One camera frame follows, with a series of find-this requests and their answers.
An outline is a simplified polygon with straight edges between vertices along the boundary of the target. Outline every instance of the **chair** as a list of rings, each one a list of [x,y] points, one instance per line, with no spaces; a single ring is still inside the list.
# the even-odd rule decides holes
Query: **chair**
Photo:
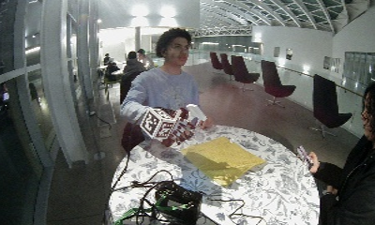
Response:
[[[234,81],[242,84],[242,91],[253,91],[253,89],[245,89],[245,84],[254,83],[260,78],[260,73],[248,73],[246,64],[242,56],[232,55],[230,63]]]
[[[121,78],[122,78],[122,74],[120,75],[109,75],[105,74],[104,78],[102,78],[102,85],[104,85],[104,93],[106,94],[106,98],[108,98],[108,86],[114,84],[114,83],[120,83],[121,82]]]
[[[222,69],[222,64],[221,64],[220,60],[217,59],[216,52],[209,53],[209,58],[210,58],[212,67],[214,69]]]
[[[138,72],[129,72],[125,73],[121,79],[121,85],[120,85],[120,104],[122,104],[125,96],[128,94],[128,90],[130,88],[132,85],[132,81],[134,80],[134,78],[137,77],[137,75],[141,73],[141,71]]]
[[[320,75],[313,76],[313,117],[321,122],[321,127],[310,129],[321,131],[322,137],[325,134],[336,136],[336,134],[325,131],[325,127],[336,128],[341,126],[352,116],[352,113],[338,113],[336,83]]]
[[[226,54],[220,53],[220,56],[221,56],[221,64],[222,64],[222,68],[224,68],[224,73],[228,75],[228,79],[232,80],[233,70],[232,70],[232,65],[229,64],[229,62],[226,60]]]
[[[296,90],[296,86],[282,85],[273,62],[261,60],[261,70],[265,92],[273,96],[273,99],[268,100],[266,105],[278,105],[284,108],[285,106],[280,103],[280,101],[276,101],[276,98],[288,97]]]

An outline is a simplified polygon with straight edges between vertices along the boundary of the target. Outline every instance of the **tiled floor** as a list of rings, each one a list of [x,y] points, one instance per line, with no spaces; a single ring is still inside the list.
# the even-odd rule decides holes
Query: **tiled floor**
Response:
[[[334,128],[337,137],[322,139],[318,132],[308,129],[314,126],[314,119],[306,108],[288,99],[281,99],[285,108],[266,106],[270,96],[262,86],[253,84],[253,91],[242,92],[226,74],[213,73],[209,63],[184,70],[196,77],[201,109],[216,124],[258,132],[289,150],[302,145],[306,151],[317,153],[320,160],[342,166],[358,140],[356,136]],[[112,174],[124,156],[120,133],[125,122],[118,116],[118,85],[109,88],[108,101],[100,87],[92,105],[96,114],[88,117],[82,130],[89,163],[74,163],[69,168],[60,152],[49,189],[48,225],[101,224]]]

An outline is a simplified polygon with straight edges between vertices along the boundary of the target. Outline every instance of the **round table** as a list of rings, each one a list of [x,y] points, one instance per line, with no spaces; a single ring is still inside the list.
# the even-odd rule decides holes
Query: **round table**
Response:
[[[229,187],[216,184],[180,153],[188,146],[218,137],[228,137],[266,161],[260,171],[248,170]],[[177,146],[166,148],[158,142],[152,142],[144,148],[136,146],[132,149],[128,170],[116,187],[126,187],[132,181],[144,182],[156,172],[166,170],[181,187],[205,193],[201,207],[206,209],[202,211],[206,217],[200,217],[197,224],[230,224],[226,215],[241,203],[212,201],[213,199],[244,200],[245,205],[237,213],[264,219],[260,221],[258,218],[238,217],[233,220],[237,224],[317,224],[318,192],[313,177],[296,155],[266,136],[241,128],[213,126],[206,130],[196,129],[193,138]],[[124,158],[112,177],[112,184],[124,170],[125,162]],[[169,175],[160,172],[153,180],[169,180]],[[110,194],[108,207],[113,221],[138,206],[146,190],[126,187]]]

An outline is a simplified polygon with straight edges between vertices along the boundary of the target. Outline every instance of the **person sitting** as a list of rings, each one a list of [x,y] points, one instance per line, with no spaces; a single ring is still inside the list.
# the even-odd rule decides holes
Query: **person sitting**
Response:
[[[112,72],[117,70],[120,70],[120,68],[116,66],[116,63],[109,62],[105,70],[105,78],[108,79],[109,82],[114,82],[117,80],[117,76],[112,75]]]
[[[142,49],[137,50],[137,60],[142,63],[146,70],[153,68],[152,59],[145,55],[145,51]]]
[[[375,225],[375,82],[366,87],[361,112],[364,136],[342,168],[308,154],[313,177],[325,182],[320,199],[320,225]]]
[[[137,61],[136,55],[137,54],[134,51],[128,52],[126,64],[124,66],[124,71],[122,71],[124,74],[132,72],[142,72],[146,70],[142,63]]]
[[[102,65],[106,66],[106,65],[108,65],[108,62],[109,62],[109,54],[105,53],[104,56],[105,56],[105,57],[104,57],[104,59],[102,59]]]

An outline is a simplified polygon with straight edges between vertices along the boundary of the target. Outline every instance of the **hand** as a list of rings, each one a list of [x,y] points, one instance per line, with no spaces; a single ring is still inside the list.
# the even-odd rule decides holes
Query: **hand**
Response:
[[[212,121],[212,118],[209,118],[209,117],[206,118],[205,121],[198,122],[198,127],[201,129],[212,128],[212,125],[213,125],[213,121]]]
[[[337,194],[337,189],[333,186],[325,187],[325,192],[332,193],[333,195]]]
[[[317,160],[317,156],[314,154],[314,152],[309,152],[308,154],[310,160],[312,160],[312,167],[309,168],[310,173],[316,173],[317,169],[320,168],[320,161]]]

